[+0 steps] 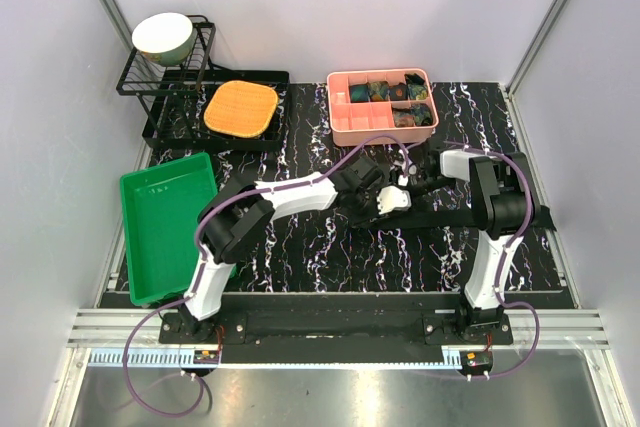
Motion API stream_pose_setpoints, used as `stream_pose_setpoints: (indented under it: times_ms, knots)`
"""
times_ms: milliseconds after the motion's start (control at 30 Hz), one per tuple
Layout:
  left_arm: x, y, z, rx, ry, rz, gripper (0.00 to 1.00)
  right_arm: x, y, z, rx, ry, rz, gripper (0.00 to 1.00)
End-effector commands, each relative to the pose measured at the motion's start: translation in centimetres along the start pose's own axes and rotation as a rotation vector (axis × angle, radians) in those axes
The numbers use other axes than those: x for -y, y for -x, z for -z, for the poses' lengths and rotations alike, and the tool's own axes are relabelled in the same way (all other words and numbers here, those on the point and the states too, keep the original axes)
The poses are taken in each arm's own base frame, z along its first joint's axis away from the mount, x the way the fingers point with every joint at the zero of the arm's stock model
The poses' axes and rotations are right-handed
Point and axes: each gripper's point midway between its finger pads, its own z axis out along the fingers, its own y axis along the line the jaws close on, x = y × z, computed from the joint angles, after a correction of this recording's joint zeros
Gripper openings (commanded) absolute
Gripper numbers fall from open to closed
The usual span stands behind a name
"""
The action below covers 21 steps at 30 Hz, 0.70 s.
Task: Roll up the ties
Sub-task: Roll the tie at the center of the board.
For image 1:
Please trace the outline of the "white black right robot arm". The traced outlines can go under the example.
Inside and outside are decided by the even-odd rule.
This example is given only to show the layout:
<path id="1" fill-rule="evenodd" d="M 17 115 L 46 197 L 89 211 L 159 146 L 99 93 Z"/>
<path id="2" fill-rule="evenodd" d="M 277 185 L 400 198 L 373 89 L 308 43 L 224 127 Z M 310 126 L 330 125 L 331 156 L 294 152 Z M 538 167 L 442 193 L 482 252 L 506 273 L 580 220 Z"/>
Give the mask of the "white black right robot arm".
<path id="1" fill-rule="evenodd" d="M 418 197 L 455 184 L 468 184 L 467 209 L 427 211 L 414 206 L 403 229 L 467 227 L 479 231 L 471 276 L 455 310 L 454 331 L 466 343 L 496 332 L 504 315 L 509 265 L 541 205 L 530 185 L 531 170 L 522 152 L 499 154 L 460 146 L 427 146 L 421 179 L 410 189 Z"/>

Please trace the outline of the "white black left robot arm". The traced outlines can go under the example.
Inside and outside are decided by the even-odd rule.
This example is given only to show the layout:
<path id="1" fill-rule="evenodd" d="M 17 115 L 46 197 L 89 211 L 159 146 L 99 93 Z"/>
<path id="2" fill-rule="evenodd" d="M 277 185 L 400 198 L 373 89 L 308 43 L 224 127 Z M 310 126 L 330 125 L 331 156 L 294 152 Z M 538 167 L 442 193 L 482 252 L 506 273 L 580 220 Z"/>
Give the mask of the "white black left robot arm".
<path id="1" fill-rule="evenodd" d="M 275 220 L 304 212 L 350 208 L 353 220 L 375 206 L 386 172 L 362 157 L 325 173 L 284 181 L 248 182 L 235 177 L 201 211 L 194 234 L 198 260 L 191 284 L 170 326 L 196 343 L 215 333 L 222 294 L 236 264 L 266 236 Z"/>

